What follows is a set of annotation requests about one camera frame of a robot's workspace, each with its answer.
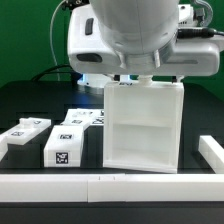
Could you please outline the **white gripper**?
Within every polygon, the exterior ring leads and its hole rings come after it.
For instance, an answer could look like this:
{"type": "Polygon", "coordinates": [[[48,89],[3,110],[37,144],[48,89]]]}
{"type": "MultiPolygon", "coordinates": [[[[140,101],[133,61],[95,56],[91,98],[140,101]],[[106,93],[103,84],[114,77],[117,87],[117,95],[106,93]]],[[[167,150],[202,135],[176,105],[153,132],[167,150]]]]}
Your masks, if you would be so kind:
{"type": "Polygon", "coordinates": [[[210,76],[218,72],[218,37],[180,38],[176,3],[90,3],[73,10],[67,52],[85,74],[210,76]]]}

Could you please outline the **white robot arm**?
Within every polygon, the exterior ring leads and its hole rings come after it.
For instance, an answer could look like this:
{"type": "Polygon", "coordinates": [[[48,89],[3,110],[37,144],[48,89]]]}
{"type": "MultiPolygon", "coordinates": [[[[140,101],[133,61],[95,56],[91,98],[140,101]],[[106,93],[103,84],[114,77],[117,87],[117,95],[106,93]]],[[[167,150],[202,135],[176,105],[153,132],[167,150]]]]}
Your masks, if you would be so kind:
{"type": "Polygon", "coordinates": [[[84,74],[211,76],[224,37],[204,0],[89,0],[72,11],[67,52],[84,74]]]}

